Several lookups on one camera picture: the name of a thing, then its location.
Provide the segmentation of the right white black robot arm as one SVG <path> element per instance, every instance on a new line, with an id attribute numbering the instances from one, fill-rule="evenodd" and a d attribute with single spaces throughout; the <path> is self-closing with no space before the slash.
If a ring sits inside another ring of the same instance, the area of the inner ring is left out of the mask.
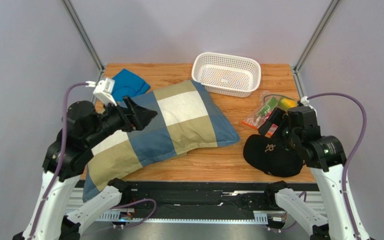
<path id="1" fill-rule="evenodd" d="M 272 125 L 277 126 L 270 137 L 275 144 L 286 146 L 309 167 L 326 216 L 317 213 L 284 181 L 266 187 L 269 204 L 290 214 L 311 240 L 369 240 L 353 197 L 348 195 L 343 145 L 334 136 L 321 135 L 316 111 L 309 106 L 296 106 L 288 111 L 276 107 L 258 129 L 259 133 L 266 133 Z"/>

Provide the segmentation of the checked blue beige pillow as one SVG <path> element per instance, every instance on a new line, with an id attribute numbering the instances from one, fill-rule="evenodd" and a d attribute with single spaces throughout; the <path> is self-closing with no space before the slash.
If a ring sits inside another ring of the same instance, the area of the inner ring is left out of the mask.
<path id="1" fill-rule="evenodd" d="M 133 101 L 157 115 L 143 130 L 118 130 L 93 147 L 93 159 L 86 167 L 84 202 L 97 196 L 114 178 L 122 179 L 195 149 L 226 147 L 240 140 L 210 93 L 194 80 L 135 96 Z"/>

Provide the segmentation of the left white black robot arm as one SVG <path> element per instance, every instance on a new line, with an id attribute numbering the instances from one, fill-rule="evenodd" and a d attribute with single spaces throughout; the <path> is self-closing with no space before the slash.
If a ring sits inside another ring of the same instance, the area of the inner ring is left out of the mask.
<path id="1" fill-rule="evenodd" d="M 130 97 L 124 106 L 110 103 L 98 113 L 86 100 L 64 108 L 63 127 L 45 155 L 42 185 L 33 216 L 16 240 L 78 240 L 84 231 L 111 208 L 132 205 L 131 186 L 114 178 L 91 200 L 66 213 L 71 194 L 88 162 L 93 148 L 114 133 L 141 131 L 157 112 L 137 105 Z"/>

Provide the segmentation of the clear orange zip bag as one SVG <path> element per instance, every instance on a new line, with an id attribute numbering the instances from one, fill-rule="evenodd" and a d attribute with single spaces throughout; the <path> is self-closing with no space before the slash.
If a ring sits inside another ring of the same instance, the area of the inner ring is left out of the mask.
<path id="1" fill-rule="evenodd" d="M 241 122 L 242 124 L 255 130 L 267 121 L 275 108 L 280 108 L 286 112 L 288 109 L 297 106 L 297 100 L 265 90 L 260 95 L 259 104 L 259 107 L 257 107 Z"/>

